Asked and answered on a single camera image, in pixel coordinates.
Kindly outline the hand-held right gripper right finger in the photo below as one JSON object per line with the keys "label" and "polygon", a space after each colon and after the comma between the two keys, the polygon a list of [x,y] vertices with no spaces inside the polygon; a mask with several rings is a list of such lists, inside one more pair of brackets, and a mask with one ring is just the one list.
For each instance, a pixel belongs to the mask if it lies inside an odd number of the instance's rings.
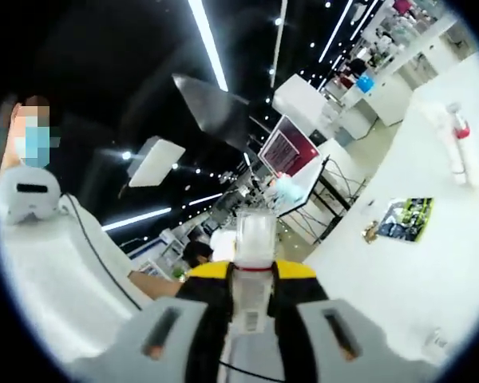
{"label": "hand-held right gripper right finger", "polygon": [[395,353],[382,329],[347,302],[329,299],[315,272],[273,262],[268,313],[287,382],[431,382],[436,369]]}

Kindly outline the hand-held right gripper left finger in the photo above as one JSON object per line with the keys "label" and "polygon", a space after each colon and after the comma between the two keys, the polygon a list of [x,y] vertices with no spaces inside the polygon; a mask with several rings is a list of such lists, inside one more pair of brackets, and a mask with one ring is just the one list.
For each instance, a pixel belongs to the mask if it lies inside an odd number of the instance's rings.
{"label": "hand-held right gripper left finger", "polygon": [[190,271],[174,297],[136,314],[96,357],[67,370],[72,382],[225,382],[221,357],[232,318],[233,265]]}

